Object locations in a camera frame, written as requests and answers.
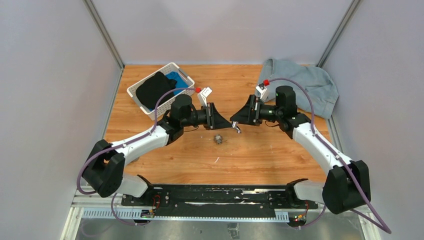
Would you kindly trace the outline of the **steel threaded pipe fitting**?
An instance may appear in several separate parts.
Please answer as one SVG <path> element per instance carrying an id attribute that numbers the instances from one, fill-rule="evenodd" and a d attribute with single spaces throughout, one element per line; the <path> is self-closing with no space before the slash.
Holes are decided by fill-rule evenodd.
<path id="1" fill-rule="evenodd" d="M 223 139 L 223 137 L 222 137 L 220 134 L 216 134 L 216 135 L 214 135 L 214 137 L 213 137 L 213 141 L 214 141 L 217 145 L 220 145 L 220 144 L 222 144 L 222 143 L 224 142 L 224 139 Z"/>

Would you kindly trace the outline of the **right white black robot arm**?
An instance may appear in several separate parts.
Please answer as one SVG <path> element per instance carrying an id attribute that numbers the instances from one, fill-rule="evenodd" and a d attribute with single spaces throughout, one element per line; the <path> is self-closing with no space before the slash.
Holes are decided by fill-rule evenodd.
<path id="1" fill-rule="evenodd" d="M 306 201 L 325 205 L 333 214 L 366 205 L 371 200 L 369 168 L 362 160 L 354 161 L 335 148 L 312 124 L 312 120 L 298 112 L 296 93 L 291 86 L 279 86 L 275 104 L 265 104 L 251 94 L 246 104 L 230 121 L 259 126 L 263 121 L 277 122 L 288 137 L 300 144 L 326 174 L 325 182 L 306 178 L 286 185 L 286 203 L 294 209 Z"/>

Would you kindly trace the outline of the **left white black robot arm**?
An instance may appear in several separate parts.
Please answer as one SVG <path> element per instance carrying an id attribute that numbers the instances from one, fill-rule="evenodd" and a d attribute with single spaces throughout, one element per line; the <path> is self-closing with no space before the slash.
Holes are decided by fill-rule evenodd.
<path id="1" fill-rule="evenodd" d="M 79 176 L 102 198 L 130 195 L 139 205 L 148 206 L 154 199 L 153 185 L 141 175 L 125 174 L 125 166 L 152 150 L 172 144 L 190 126 L 219 130 L 231 128 L 232 123 L 217 111 L 214 103 L 196 109 L 189 95 L 178 95 L 162 119 L 148 130 L 112 143 L 99 140 Z"/>

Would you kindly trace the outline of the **chrome water faucet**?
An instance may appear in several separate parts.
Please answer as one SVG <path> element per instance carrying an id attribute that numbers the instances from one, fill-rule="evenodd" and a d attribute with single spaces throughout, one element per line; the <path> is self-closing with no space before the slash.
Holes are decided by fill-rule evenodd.
<path id="1" fill-rule="evenodd" d="M 236 131 L 237 134 L 241 134 L 242 130 L 239 127 L 239 122 L 238 121 L 233 121 L 232 123 L 232 128 Z"/>

